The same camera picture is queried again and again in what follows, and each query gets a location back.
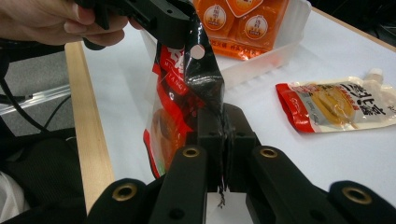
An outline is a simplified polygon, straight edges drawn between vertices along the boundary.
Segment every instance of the white plastic cap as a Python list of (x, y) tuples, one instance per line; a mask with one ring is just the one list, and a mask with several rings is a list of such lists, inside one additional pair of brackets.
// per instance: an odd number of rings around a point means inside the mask
[(382, 69), (372, 68), (364, 80), (372, 80), (378, 82), (379, 84), (382, 84), (384, 82), (384, 77), (382, 76)]

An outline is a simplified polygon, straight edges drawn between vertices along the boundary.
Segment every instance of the plastic tray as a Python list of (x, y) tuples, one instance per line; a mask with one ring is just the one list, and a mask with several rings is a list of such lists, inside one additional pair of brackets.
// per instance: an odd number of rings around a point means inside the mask
[[(311, 4), (308, 1), (289, 0), (273, 50), (247, 61), (217, 55), (225, 88), (231, 88), (286, 64), (304, 37), (304, 28), (310, 12)], [(147, 32), (142, 31), (141, 34), (148, 54), (154, 59), (155, 39)]]

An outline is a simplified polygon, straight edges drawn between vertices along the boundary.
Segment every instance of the human hand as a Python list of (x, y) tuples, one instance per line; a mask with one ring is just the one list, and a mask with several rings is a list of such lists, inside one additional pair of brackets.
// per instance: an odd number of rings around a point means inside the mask
[(92, 9), (73, 0), (1, 0), (0, 37), (62, 45), (86, 37), (92, 43), (111, 46), (124, 37), (126, 17), (109, 15), (110, 29), (94, 23)]

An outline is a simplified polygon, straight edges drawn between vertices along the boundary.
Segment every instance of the white table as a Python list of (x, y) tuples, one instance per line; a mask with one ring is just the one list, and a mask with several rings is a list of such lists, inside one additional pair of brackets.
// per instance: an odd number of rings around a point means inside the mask
[[(356, 181), (396, 206), (396, 126), (347, 133), (298, 133), (277, 99), (277, 83), (364, 77), (374, 67), (383, 69), (384, 83), (396, 86), (395, 48), (385, 48), (386, 44), (321, 14), (311, 12), (304, 39), (288, 64), (227, 90), (224, 102), (241, 107), (262, 144), (283, 150), (314, 185), (328, 190), (334, 181)], [(142, 139), (150, 112), (145, 99), (152, 61), (141, 35), (130, 28), (120, 44), (84, 52), (114, 178), (149, 183), (153, 177)], [(86, 192), (89, 185), (94, 183), (84, 183)], [(208, 223), (230, 223), (229, 219), (248, 223), (246, 208), (240, 209), (244, 205), (241, 197), (228, 197), (223, 210), (210, 205)]]

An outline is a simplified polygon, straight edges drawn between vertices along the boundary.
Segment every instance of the orange package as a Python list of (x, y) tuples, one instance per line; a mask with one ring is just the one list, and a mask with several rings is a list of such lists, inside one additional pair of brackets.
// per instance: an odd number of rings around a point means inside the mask
[(289, 0), (194, 0), (215, 53), (247, 60), (273, 49)]

